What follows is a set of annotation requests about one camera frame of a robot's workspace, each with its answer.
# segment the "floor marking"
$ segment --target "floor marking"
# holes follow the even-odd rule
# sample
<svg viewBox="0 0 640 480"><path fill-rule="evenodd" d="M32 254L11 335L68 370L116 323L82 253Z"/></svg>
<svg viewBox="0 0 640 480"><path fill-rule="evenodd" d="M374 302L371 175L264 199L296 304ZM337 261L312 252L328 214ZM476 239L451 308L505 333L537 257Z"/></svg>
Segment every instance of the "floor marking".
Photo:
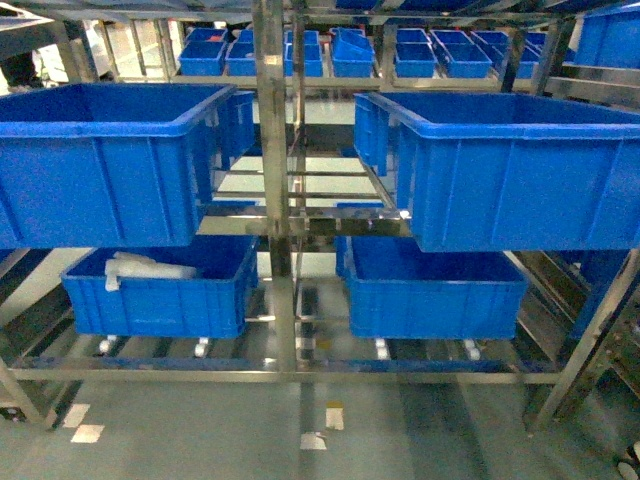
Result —
<svg viewBox="0 0 640 480"><path fill-rule="evenodd" d="M308 432L300 436L300 450L326 450L327 444L322 432Z"/></svg>
<svg viewBox="0 0 640 480"><path fill-rule="evenodd" d="M104 425L80 425L71 443L96 443L104 430Z"/></svg>
<svg viewBox="0 0 640 480"><path fill-rule="evenodd" d="M344 405L342 402L327 402L326 427L330 430L344 430Z"/></svg>
<svg viewBox="0 0 640 480"><path fill-rule="evenodd" d="M69 409L69 413L64 417L63 428L78 428L84 420L84 416L89 411L88 403L74 403Z"/></svg>

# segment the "rack leg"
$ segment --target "rack leg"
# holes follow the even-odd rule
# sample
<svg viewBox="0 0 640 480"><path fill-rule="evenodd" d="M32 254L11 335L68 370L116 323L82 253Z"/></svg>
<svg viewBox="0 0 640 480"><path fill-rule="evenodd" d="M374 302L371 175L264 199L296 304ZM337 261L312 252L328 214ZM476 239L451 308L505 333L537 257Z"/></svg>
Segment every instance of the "rack leg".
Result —
<svg viewBox="0 0 640 480"><path fill-rule="evenodd" d="M253 0L258 105L280 371L296 369L294 288L289 238L282 0Z"/></svg>
<svg viewBox="0 0 640 480"><path fill-rule="evenodd" d="M624 321L621 313L640 283L639 274L640 250L631 250L562 371L558 383L549 396L537 397L537 402L542 404L539 411L537 405L530 405L528 410L533 413L525 416L530 431L543 428L555 416L574 411L595 385L606 366L604 350L607 336L616 330L619 322Z"/></svg>

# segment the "plastic crate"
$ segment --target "plastic crate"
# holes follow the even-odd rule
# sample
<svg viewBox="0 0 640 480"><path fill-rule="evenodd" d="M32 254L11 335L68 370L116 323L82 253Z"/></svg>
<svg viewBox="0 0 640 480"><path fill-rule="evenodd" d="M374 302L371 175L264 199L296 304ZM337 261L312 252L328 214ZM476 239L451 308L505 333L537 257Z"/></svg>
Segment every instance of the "plastic crate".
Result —
<svg viewBox="0 0 640 480"><path fill-rule="evenodd" d="M293 75L293 45L287 44L285 48L284 73ZM304 73L307 77L322 76L322 50L320 45L311 44L304 46Z"/></svg>
<svg viewBox="0 0 640 480"><path fill-rule="evenodd" d="M287 30L284 32L285 43L293 43L293 32ZM304 44L305 45L319 45L320 33L317 30L305 30L304 31Z"/></svg>
<svg viewBox="0 0 640 480"><path fill-rule="evenodd" d="M256 286L257 239L198 236L188 247L127 250L159 262L196 267L201 278L122 278L105 290L99 249L62 274L78 333L153 337L237 337L245 326L245 296Z"/></svg>
<svg viewBox="0 0 640 480"><path fill-rule="evenodd" d="M232 43L227 51L226 61L229 66L229 75L238 77L256 75L256 58L253 43Z"/></svg>
<svg viewBox="0 0 640 480"><path fill-rule="evenodd" d="M400 10L423 10L429 12L455 12L467 7L477 0L405 0ZM336 8L370 10L377 4L376 0L337 0Z"/></svg>
<svg viewBox="0 0 640 480"><path fill-rule="evenodd" d="M473 45L469 36L460 30L431 30L435 43Z"/></svg>
<svg viewBox="0 0 640 480"><path fill-rule="evenodd" d="M494 63L494 66L499 75L503 73L503 58L500 52L496 53L497 62ZM522 51L522 57L520 57L520 66L518 67L516 78L532 78L539 62L540 55L532 48L525 47Z"/></svg>
<svg viewBox="0 0 640 480"><path fill-rule="evenodd" d="M398 77L433 77L436 57L428 43L398 43L396 45L396 75Z"/></svg>
<svg viewBox="0 0 640 480"><path fill-rule="evenodd" d="M450 78L485 78L493 62L476 45L451 43L436 49Z"/></svg>
<svg viewBox="0 0 640 480"><path fill-rule="evenodd" d="M336 203L337 208L384 208L382 202L339 202ZM333 245L336 248L336 275L344 278L344 256L347 253L347 237L335 237Z"/></svg>
<svg viewBox="0 0 640 480"><path fill-rule="evenodd" d="M399 28L396 41L398 43L430 43L429 37L421 28Z"/></svg>
<svg viewBox="0 0 640 480"><path fill-rule="evenodd" d="M424 251L640 243L638 114L515 94L360 94L355 138L379 175L398 171Z"/></svg>
<svg viewBox="0 0 640 480"><path fill-rule="evenodd" d="M373 47L363 35L339 28L332 43L333 56L338 60L372 61Z"/></svg>
<svg viewBox="0 0 640 480"><path fill-rule="evenodd" d="M189 42L178 58L182 75L222 75L226 45L224 42Z"/></svg>
<svg viewBox="0 0 640 480"><path fill-rule="evenodd" d="M640 68L640 3L585 15L575 63Z"/></svg>
<svg viewBox="0 0 640 480"><path fill-rule="evenodd" d="M188 245L212 170L254 143L253 94L236 92L95 84L0 98L0 248Z"/></svg>
<svg viewBox="0 0 640 480"><path fill-rule="evenodd" d="M229 41L229 32L226 28L194 28L185 43L189 42L227 42Z"/></svg>
<svg viewBox="0 0 640 480"><path fill-rule="evenodd" d="M411 238L348 237L358 337L510 339L526 278L502 253L423 253Z"/></svg>
<svg viewBox="0 0 640 480"><path fill-rule="evenodd" d="M241 30L236 43L250 43L253 45L253 30Z"/></svg>

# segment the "floor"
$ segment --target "floor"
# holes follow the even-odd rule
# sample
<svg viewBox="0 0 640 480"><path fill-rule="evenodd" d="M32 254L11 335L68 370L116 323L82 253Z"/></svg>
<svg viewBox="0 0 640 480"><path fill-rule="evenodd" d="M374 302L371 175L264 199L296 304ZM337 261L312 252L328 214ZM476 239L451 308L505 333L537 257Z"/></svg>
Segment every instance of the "floor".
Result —
<svg viewBox="0 0 640 480"><path fill-rule="evenodd" d="M308 117L350 123L353 104L311 101ZM235 168L260 164L244 158ZM360 166L317 158L308 168ZM373 192L366 179L343 180L315 179L308 190ZM262 188L260 177L230 176L223 184ZM53 252L0 308L2 322L53 288L85 251ZM333 262L331 255L305 256L303 274L331 276ZM260 273L269 275L266 255ZM521 420L528 393L523 385L86 382L75 403L90 405L83 424L104 426L99 440L72 443L75 429L0 422L0 472L3 480L617 478L613 457L640 432L640 402L619 381L605 378L575 419L533 437ZM327 402L343 405L344 430L325 429ZM321 432L326 450L302 450L308 432Z"/></svg>

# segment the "rack caster wheel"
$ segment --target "rack caster wheel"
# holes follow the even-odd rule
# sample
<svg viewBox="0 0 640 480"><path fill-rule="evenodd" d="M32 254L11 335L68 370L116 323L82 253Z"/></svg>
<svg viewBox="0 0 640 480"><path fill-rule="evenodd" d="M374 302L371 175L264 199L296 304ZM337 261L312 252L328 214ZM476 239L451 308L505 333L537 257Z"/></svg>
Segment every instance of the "rack caster wheel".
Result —
<svg viewBox="0 0 640 480"><path fill-rule="evenodd" d="M193 354L196 356L196 358L204 358L207 356L208 352L209 352L209 339L201 338L198 341L198 344L196 345L196 348L194 349Z"/></svg>
<svg viewBox="0 0 640 480"><path fill-rule="evenodd" d="M101 355L107 355L115 343L118 341L118 337L116 335L107 335L106 340L102 340L100 345L98 346L98 351Z"/></svg>

